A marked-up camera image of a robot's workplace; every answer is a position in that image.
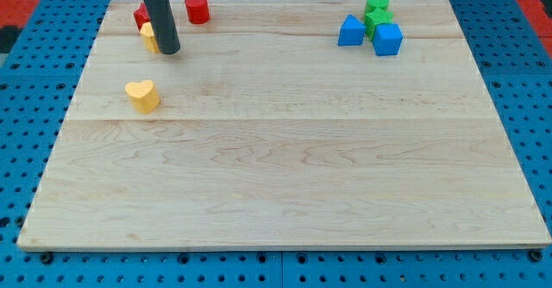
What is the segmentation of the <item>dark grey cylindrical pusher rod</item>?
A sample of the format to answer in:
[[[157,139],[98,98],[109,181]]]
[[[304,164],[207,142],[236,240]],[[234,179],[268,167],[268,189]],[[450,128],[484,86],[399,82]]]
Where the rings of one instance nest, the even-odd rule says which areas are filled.
[[[150,16],[159,50],[163,54],[175,54],[180,41],[169,0],[143,0]]]

